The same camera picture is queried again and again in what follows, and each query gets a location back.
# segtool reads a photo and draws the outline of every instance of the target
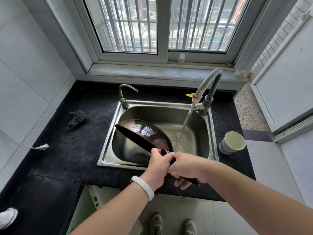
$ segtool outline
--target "white cup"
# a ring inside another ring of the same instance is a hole
[[[241,134],[230,131],[220,142],[218,148],[224,154],[231,154],[246,147],[246,140]]]

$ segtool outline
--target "sink basin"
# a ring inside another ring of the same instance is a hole
[[[129,104],[127,110],[122,108],[120,102],[117,105],[98,160],[99,166],[146,169],[150,153],[137,146],[115,128],[115,124],[128,119],[141,119],[159,127],[171,140],[175,152],[181,151],[218,161],[211,109],[206,116],[197,112],[191,114],[175,148],[178,134],[191,104],[132,100],[127,100],[127,102]]]

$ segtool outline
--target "wok handle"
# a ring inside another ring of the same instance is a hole
[[[170,153],[170,151],[167,150],[166,148],[162,148],[162,149],[161,149],[161,155],[162,155],[162,156],[164,156],[164,155],[166,155],[166,154],[168,154],[168,153]],[[170,165],[172,165],[175,161],[176,161],[176,159],[173,158],[173,159],[171,160],[171,162],[170,162]],[[185,180],[191,182],[191,183],[194,184],[194,185],[197,185],[197,186],[200,185],[200,183],[199,183],[199,181],[197,180],[197,178],[186,178],[186,177],[183,177],[183,178],[184,178]]]

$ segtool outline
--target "small faucet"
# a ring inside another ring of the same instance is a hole
[[[137,93],[138,93],[138,90],[136,88],[130,86],[130,85],[127,85],[127,84],[122,84],[119,86],[119,88],[118,88],[119,102],[122,104],[122,107],[127,110],[128,109],[128,103],[127,103],[126,99],[123,97],[123,93],[122,93],[122,87],[124,87],[124,86],[129,87],[130,89],[134,90]]]
[[[193,95],[193,103],[195,104],[193,111],[198,111],[201,115],[206,115],[208,110],[213,102],[213,95],[216,91],[216,88],[222,78],[223,70],[221,68],[215,68],[209,76],[201,83],[197,92]],[[214,79],[212,87],[209,91],[209,94],[204,97],[203,102],[199,103],[202,98],[204,91],[208,88],[209,84]]]

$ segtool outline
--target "forearm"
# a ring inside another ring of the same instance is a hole
[[[216,161],[201,162],[206,181],[259,234],[313,234],[313,210]]]
[[[80,224],[72,235],[127,235],[148,201],[147,193],[132,182]]]

